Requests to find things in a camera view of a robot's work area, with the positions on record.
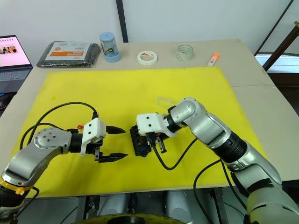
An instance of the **black cable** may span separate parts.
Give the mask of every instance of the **black cable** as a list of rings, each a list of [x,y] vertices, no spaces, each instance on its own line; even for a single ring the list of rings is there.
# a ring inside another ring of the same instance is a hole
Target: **black cable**
[[[172,167],[168,167],[162,160],[161,156],[159,155],[159,152],[157,151],[156,147],[153,146],[154,152],[156,154],[156,156],[158,157],[160,163],[162,164],[162,166],[167,169],[167,170],[173,170],[175,167],[177,167],[177,165],[181,162],[181,160],[183,159],[183,157],[185,156],[185,154],[188,152],[188,150],[190,149],[190,147],[194,144],[194,142],[196,142],[197,139],[194,139],[189,145],[188,147],[185,149],[185,151],[183,152],[183,154],[181,155],[181,157],[178,159],[178,161],[172,166]]]
[[[272,27],[272,29],[270,30],[270,32],[268,33],[268,35],[266,36],[266,38],[264,39],[264,41],[262,42],[261,46],[256,50],[254,56],[256,56],[259,52],[259,50],[263,47],[263,45],[266,43],[266,41],[268,40],[268,38],[270,37],[270,35],[272,34],[272,32],[274,31],[274,29],[276,28],[276,26],[279,24],[279,22],[281,21],[282,17],[285,15],[286,11],[288,11],[289,7],[291,6],[291,4],[293,3],[294,0],[290,0],[289,4],[286,6],[285,10],[282,12],[282,14],[280,15],[279,19],[277,20],[277,22],[274,24],[274,26]]]
[[[196,182],[198,180],[198,178],[200,177],[200,175],[202,175],[203,172],[205,172],[207,169],[209,169],[211,166],[217,164],[218,162],[221,162],[221,160],[217,160],[215,162],[212,162],[211,164],[207,165],[205,168],[203,168],[196,176],[196,178],[194,179],[194,183],[193,183],[193,192],[194,192],[194,196],[195,196],[195,199],[197,201],[197,204],[199,205],[199,207],[201,208],[202,212],[204,213],[204,215],[206,216],[208,222],[210,224],[213,224],[213,221],[211,220],[211,218],[209,217],[207,211],[204,209],[204,206],[201,204],[197,194],[196,194]]]
[[[67,219],[67,217],[68,216],[70,216],[71,215],[71,213],[73,213],[74,212],[74,210],[76,210],[78,208],[78,206],[76,207],[76,208],[74,208],[62,221],[61,221],[61,223],[60,224],[62,224],[66,219]]]
[[[83,103],[83,102],[68,102],[68,103],[65,103],[65,104],[61,104],[61,105],[55,106],[52,109],[48,110],[45,114],[43,114],[43,116],[41,116],[40,119],[37,121],[36,125],[34,126],[32,132],[30,134],[30,137],[28,139],[27,145],[31,142],[31,140],[33,138],[33,135],[34,135],[34,132],[36,131],[37,126],[42,121],[42,119],[44,119],[52,111],[54,111],[54,110],[56,110],[56,109],[58,109],[60,107],[67,106],[67,105],[72,105],[72,104],[82,104],[82,105],[88,106],[89,108],[91,108],[93,110],[94,113],[97,113],[97,111],[95,110],[95,108],[93,106],[91,106],[91,105],[89,105],[87,103]]]
[[[226,204],[227,206],[231,207],[232,209],[236,210],[237,212],[239,212],[243,217],[245,217],[245,215],[243,214],[243,212],[241,212],[239,209],[237,209],[235,206],[229,204],[229,203],[224,203]]]
[[[234,187],[233,187],[233,185],[232,185],[232,183],[231,183],[231,181],[230,181],[230,179],[229,179],[229,177],[228,177],[228,173],[227,173],[227,171],[226,171],[226,169],[225,169],[224,163],[223,163],[222,161],[221,161],[221,164],[222,164],[222,169],[223,169],[223,171],[224,171],[225,177],[226,177],[226,179],[227,179],[227,181],[228,181],[228,184],[229,184],[229,186],[230,186],[230,189],[232,190],[232,192],[234,193],[234,195],[235,195],[235,197],[238,199],[238,201],[241,203],[241,205],[243,206],[243,208],[246,210],[246,205],[245,205],[245,203],[242,201],[242,199],[238,196],[237,192],[235,191],[235,189],[234,189]]]
[[[36,188],[36,187],[32,187],[33,190],[36,191],[36,194],[33,196],[33,198],[30,199],[30,201],[24,205],[24,207],[22,207],[14,216],[13,216],[13,219],[17,219],[17,217],[28,207],[28,205],[30,205],[30,203],[38,196],[39,194],[39,189]]]
[[[40,126],[40,125],[49,125],[51,127],[56,127],[56,128],[59,128],[60,130],[63,130],[62,128],[60,127],[57,127],[56,125],[54,124],[51,124],[51,123],[39,123],[37,126]],[[25,131],[25,133],[23,134],[22,138],[21,138],[21,141],[20,141],[20,150],[23,148],[23,144],[24,144],[24,140],[26,138],[26,135],[35,127],[36,125],[33,125],[31,126],[29,129],[27,129],[27,131]]]

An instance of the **clear tape roll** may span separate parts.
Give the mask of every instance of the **clear tape roll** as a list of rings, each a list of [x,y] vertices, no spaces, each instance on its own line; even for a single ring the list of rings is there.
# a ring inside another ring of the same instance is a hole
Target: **clear tape roll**
[[[157,54],[150,50],[142,51],[137,55],[137,61],[139,62],[139,64],[142,65],[149,66],[156,63],[157,60],[158,60]]]

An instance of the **orange label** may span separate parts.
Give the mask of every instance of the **orange label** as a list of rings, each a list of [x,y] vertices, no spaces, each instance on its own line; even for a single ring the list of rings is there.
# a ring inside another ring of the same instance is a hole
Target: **orange label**
[[[50,56],[82,56],[84,51],[62,51],[52,52]]]

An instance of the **yellow mat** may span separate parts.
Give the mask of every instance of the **yellow mat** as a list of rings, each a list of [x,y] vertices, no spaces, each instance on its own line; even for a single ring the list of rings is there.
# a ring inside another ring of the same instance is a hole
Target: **yellow mat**
[[[50,108],[70,101],[94,106],[107,125],[125,129],[125,134],[107,135],[104,154],[126,153],[129,156],[112,163],[93,161],[93,155],[59,155],[54,158],[36,183],[40,197],[95,195],[128,191],[191,188],[196,174],[217,156],[197,141],[178,167],[165,170],[154,152],[145,158],[134,154],[129,129],[139,113],[167,113],[157,104],[159,98],[180,101],[194,97],[218,116],[241,138],[248,140],[265,155],[242,108],[220,68],[186,68],[156,70],[107,70],[50,72],[38,93],[14,148],[18,151],[21,135]],[[68,105],[49,114],[43,122],[61,128],[76,128],[90,121],[92,111],[82,105]],[[172,166],[194,139],[188,128],[167,139],[167,153],[162,158]],[[221,165],[207,170],[198,186],[227,183]]]

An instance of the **clear plastic item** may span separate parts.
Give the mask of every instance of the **clear plastic item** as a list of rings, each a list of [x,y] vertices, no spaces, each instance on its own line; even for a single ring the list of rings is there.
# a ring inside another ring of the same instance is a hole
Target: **clear plastic item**
[[[100,41],[104,56],[108,62],[117,62],[120,60],[120,53],[117,49],[115,37],[113,33],[106,32],[100,34]]]
[[[50,43],[36,64],[42,68],[90,68],[100,54],[96,43],[54,41]]]
[[[193,54],[193,48],[189,45],[180,45],[177,51],[177,59],[180,61],[189,61]]]

